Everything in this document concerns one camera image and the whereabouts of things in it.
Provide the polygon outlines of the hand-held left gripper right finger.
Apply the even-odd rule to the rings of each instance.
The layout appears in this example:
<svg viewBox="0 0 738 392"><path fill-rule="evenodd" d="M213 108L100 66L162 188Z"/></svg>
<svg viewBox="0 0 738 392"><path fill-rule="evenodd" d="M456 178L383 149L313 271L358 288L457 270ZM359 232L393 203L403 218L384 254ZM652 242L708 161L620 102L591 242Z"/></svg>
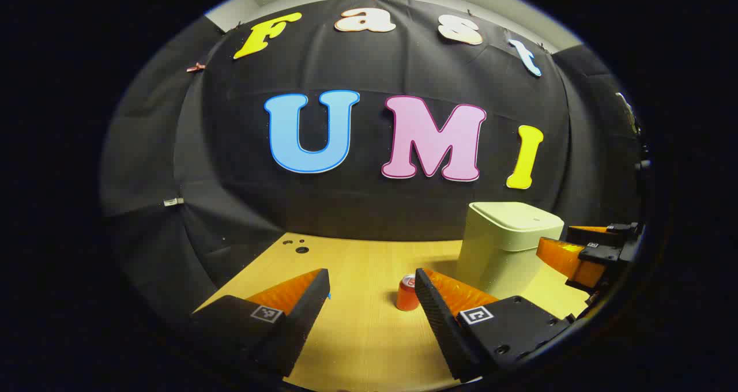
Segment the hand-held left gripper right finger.
<svg viewBox="0 0 738 392"><path fill-rule="evenodd" d="M575 321L519 295L496 299L430 269L416 269L415 292L451 375L461 382L512 371Z"/></svg>

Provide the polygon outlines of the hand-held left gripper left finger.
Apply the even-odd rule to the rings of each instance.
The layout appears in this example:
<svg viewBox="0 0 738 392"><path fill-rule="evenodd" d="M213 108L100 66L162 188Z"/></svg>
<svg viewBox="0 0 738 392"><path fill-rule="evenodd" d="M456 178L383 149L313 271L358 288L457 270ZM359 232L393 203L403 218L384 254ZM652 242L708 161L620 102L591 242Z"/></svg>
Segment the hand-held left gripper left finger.
<svg viewBox="0 0 738 392"><path fill-rule="evenodd" d="M246 299L224 295L192 313L190 334L232 368L288 377L329 292L329 271L320 268Z"/></svg>

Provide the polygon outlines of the orange pop can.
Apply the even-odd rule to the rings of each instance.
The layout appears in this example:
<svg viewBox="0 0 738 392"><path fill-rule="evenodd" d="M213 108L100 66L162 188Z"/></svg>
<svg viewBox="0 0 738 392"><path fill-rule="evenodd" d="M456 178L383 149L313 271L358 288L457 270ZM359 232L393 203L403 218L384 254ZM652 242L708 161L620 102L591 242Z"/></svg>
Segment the orange pop can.
<svg viewBox="0 0 738 392"><path fill-rule="evenodd" d="M416 276L407 274L398 283L396 308L401 311L413 311L420 305L416 294Z"/></svg>

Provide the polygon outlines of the green desktop garbage bin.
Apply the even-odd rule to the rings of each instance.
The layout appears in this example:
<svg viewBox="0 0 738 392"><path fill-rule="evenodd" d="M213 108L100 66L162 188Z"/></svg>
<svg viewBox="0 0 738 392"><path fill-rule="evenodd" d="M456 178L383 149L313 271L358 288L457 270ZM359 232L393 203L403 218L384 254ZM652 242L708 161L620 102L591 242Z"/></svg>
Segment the green desktop garbage bin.
<svg viewBox="0 0 738 392"><path fill-rule="evenodd" d="M518 201L468 205L454 279L503 299L521 295L540 271L539 240L558 240L564 221Z"/></svg>

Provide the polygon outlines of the wooden desktop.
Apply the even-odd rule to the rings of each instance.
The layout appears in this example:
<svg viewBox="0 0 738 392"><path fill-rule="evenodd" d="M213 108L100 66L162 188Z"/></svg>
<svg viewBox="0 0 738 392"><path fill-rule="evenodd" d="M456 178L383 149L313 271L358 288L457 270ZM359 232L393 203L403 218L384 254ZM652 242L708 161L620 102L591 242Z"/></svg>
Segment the wooden desktop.
<svg viewBox="0 0 738 392"><path fill-rule="evenodd" d="M317 392L429 392L459 385L421 307L396 308L417 268L454 276L461 240L385 242L286 233L216 291L246 299L316 269L330 298L285 381Z"/></svg>

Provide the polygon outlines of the black backdrop cloth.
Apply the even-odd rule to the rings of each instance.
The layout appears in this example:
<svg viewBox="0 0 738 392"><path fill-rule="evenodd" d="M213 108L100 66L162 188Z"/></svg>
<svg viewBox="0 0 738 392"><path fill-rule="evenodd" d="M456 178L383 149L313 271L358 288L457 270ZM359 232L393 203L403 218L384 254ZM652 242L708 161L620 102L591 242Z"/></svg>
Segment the black backdrop cloth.
<svg viewBox="0 0 738 392"><path fill-rule="evenodd" d="M462 44L440 16L467 15L323 0L224 28L201 17L145 64L112 116L100 197L114 257L155 313L186 324L287 232L457 240L472 201L521 201L568 225L638 221L631 98L601 59L479 14L482 42ZM415 152L416 176L381 173L397 95L422 99L438 126L458 105L487 113L478 180L424 172Z"/></svg>

